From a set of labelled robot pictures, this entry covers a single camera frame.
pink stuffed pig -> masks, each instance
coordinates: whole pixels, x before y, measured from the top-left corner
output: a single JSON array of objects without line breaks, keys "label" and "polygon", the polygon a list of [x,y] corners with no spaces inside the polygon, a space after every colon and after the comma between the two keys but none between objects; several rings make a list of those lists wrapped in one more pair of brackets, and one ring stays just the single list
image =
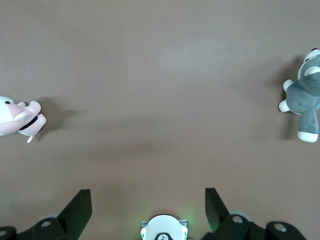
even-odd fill
[{"label": "pink stuffed pig", "polygon": [[18,132],[30,136],[27,140],[30,143],[47,122],[40,110],[37,101],[26,106],[24,102],[15,104],[10,98],[0,96],[0,136]]}]

